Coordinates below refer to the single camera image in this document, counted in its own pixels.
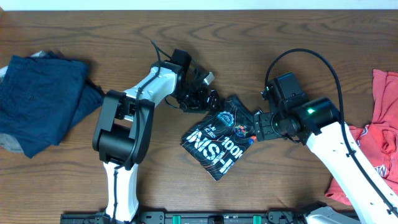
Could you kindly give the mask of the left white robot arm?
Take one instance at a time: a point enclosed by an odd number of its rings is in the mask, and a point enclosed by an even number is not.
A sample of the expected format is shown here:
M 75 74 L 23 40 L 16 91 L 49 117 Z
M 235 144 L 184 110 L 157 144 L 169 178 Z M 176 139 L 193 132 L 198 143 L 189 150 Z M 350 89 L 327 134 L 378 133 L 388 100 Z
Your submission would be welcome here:
M 149 148 L 158 104 L 171 96 L 184 112 L 217 109 L 218 94 L 208 88 L 213 73 L 196 68 L 188 81 L 190 70 L 189 60 L 158 60 L 136 86 L 106 93 L 93 137 L 108 181 L 105 223 L 131 223 L 136 216 L 138 166 Z

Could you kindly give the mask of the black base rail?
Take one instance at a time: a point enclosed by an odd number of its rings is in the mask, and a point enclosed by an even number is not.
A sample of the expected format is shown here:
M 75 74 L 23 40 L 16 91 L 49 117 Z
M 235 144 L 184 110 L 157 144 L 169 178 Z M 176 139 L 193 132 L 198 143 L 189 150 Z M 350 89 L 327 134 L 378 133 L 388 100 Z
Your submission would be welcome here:
M 359 223 L 356 213 L 338 213 L 325 203 L 315 203 L 295 212 L 270 209 L 264 213 L 215 212 L 189 213 L 143 210 L 137 202 L 115 203 L 112 210 L 101 213 L 67 213 L 60 223 L 135 223 L 135 224 L 289 224 L 289 223 Z

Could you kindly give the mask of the black patterned jersey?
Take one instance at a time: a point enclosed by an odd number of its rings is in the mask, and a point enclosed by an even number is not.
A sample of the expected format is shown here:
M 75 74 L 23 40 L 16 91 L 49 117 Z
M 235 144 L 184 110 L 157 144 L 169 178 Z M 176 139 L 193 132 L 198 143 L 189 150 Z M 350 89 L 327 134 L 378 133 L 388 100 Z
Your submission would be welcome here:
M 218 181 L 257 141 L 253 116 L 237 96 L 230 96 L 223 111 L 209 112 L 180 145 Z

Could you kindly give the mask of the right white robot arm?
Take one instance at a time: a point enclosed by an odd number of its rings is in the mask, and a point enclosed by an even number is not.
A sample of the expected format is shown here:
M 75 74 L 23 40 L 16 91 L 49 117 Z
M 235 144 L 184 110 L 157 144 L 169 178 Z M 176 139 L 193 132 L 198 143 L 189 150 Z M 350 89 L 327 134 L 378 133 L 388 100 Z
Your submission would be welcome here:
M 289 98 L 254 115 L 258 141 L 284 138 L 307 146 L 330 171 L 361 223 L 397 223 L 397 195 L 355 143 L 340 112 L 328 98 Z

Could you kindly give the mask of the red printed t-shirt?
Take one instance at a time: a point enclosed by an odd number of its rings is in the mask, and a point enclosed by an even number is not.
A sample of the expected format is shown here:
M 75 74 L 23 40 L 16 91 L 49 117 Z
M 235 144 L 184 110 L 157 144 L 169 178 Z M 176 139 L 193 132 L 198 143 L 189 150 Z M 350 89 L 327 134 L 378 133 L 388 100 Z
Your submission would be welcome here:
M 385 183 L 397 193 L 397 73 L 373 70 L 371 123 L 349 130 Z

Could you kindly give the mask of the folded navy blue garment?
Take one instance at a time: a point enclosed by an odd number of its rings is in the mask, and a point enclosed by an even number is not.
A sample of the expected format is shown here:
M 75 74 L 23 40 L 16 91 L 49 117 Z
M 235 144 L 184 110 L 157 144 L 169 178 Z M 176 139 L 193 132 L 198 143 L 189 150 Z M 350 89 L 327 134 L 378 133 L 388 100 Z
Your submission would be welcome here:
M 85 62 L 53 52 L 12 56 L 1 82 L 1 133 L 14 137 L 28 158 L 58 146 L 103 103 L 89 71 Z

